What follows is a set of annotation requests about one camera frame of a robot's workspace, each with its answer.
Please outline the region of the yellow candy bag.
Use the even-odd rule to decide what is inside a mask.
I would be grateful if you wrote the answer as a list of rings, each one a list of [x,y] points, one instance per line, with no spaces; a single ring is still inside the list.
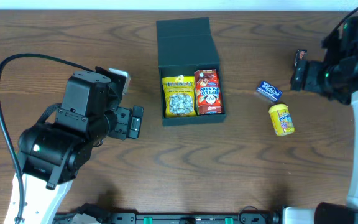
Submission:
[[[165,96],[165,116],[176,118],[196,116],[195,111],[195,78],[177,76],[162,78]]]

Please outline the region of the dark green box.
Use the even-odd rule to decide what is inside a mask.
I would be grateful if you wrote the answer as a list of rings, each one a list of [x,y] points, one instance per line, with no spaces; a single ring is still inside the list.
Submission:
[[[179,75],[193,76],[197,70],[215,69],[223,83],[219,54],[209,19],[159,20],[156,22],[159,80]]]

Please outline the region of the red Hello Panda biscuit box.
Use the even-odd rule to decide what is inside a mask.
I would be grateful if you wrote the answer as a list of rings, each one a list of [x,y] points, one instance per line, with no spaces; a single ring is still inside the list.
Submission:
[[[197,70],[194,75],[197,114],[223,114],[223,100],[217,70]]]

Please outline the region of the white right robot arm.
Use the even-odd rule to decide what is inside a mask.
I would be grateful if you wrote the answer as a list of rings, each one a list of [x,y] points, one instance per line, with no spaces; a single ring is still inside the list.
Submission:
[[[358,16],[340,23],[322,43],[323,61],[307,60],[299,50],[295,57],[291,89],[318,93],[350,105],[354,114],[354,158],[345,205],[321,202],[316,208],[283,207],[270,214],[268,223],[358,223]]]

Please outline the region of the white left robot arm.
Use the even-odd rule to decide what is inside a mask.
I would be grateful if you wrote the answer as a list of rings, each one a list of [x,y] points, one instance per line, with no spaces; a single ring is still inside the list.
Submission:
[[[75,72],[67,81],[63,101],[49,106],[19,137],[20,180],[12,180],[5,223],[51,223],[78,171],[106,137],[137,139],[144,110],[120,107],[130,83],[127,72],[110,68]]]

